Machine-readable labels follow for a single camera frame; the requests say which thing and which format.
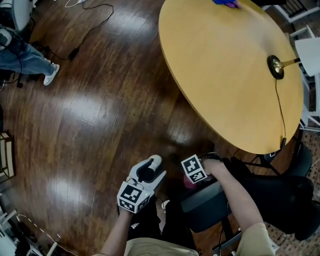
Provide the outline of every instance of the table top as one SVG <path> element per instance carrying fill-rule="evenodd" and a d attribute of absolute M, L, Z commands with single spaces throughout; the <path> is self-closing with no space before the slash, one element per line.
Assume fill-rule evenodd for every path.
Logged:
<path fill-rule="evenodd" d="M 280 149 L 285 136 L 267 57 L 295 53 L 278 25 L 257 5 L 242 9 L 212 0 L 166 0 L 159 17 L 163 55 L 180 90 L 202 119 L 234 146 L 255 154 Z M 287 143 L 303 109 L 297 64 L 277 81 Z"/>

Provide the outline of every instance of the brass lamp base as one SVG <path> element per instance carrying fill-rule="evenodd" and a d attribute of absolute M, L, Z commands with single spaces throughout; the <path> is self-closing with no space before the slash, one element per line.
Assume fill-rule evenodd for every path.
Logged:
<path fill-rule="evenodd" d="M 284 65 L 277 56 L 270 55 L 266 59 L 270 73 L 277 80 L 281 80 L 285 76 Z"/>

